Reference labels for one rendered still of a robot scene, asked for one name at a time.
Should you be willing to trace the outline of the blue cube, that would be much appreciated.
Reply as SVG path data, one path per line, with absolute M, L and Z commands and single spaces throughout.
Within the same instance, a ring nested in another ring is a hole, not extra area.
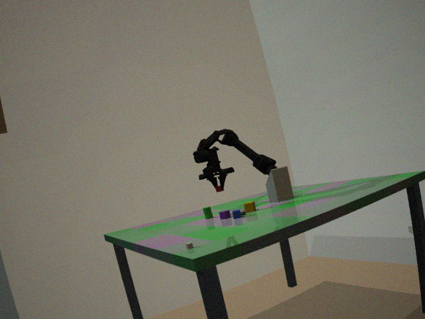
M 236 218 L 241 218 L 242 216 L 241 216 L 241 213 L 240 213 L 240 209 L 238 209 L 238 210 L 234 210 L 234 211 L 232 211 L 233 212 L 233 218 L 234 219 L 236 219 Z

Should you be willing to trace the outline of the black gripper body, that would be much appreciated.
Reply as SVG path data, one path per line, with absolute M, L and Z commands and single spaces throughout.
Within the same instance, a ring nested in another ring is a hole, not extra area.
M 200 174 L 199 175 L 199 180 L 203 180 L 205 178 L 207 178 L 207 179 L 214 178 L 214 176 L 216 176 L 216 175 L 224 176 L 224 175 L 227 175 L 228 173 L 233 173 L 234 172 L 234 168 L 233 167 L 230 167 L 230 168 L 227 168 L 227 169 L 221 169 L 219 163 L 221 163 L 221 162 L 218 159 L 209 161 L 208 164 L 207 164 L 207 166 L 208 165 L 212 165 L 212 164 L 216 164 L 218 171 L 216 171 L 215 173 L 213 172 L 214 174 L 207 175 L 207 176 L 204 176 L 204 174 Z

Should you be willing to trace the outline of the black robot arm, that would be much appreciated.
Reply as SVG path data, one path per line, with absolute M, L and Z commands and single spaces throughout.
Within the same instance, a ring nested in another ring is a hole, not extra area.
M 223 135 L 224 137 L 219 140 L 219 136 Z M 214 131 L 207 139 L 202 139 L 199 143 L 199 146 L 196 151 L 194 151 L 193 156 L 196 163 L 209 162 L 212 160 L 218 160 L 217 150 L 219 148 L 210 146 L 219 141 L 223 145 L 233 146 L 239 151 L 241 151 L 245 156 L 250 158 L 253 161 L 253 166 L 256 167 L 263 175 L 270 174 L 272 169 L 277 169 L 275 166 L 276 161 L 265 155 L 259 155 L 242 141 L 239 140 L 238 135 L 230 129 L 223 129 L 220 131 Z M 213 172 L 218 171 L 216 164 L 208 165 L 205 169 L 202 170 L 204 176 L 211 175 Z

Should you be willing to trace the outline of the purple cube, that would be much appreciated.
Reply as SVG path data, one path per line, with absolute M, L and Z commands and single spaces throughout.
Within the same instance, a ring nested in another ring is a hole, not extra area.
M 227 219 L 231 217 L 230 210 L 224 210 L 219 212 L 220 219 Z

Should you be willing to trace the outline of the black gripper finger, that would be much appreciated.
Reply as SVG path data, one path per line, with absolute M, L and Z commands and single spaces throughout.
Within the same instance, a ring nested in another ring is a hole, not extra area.
M 214 187 L 217 187 L 218 186 L 218 184 L 217 184 L 217 177 L 209 178 L 209 179 L 206 179 L 206 180 L 209 180 L 213 184 Z
M 225 182 L 226 176 L 228 176 L 228 174 L 224 176 L 218 176 L 222 190 L 224 189 L 224 182 Z

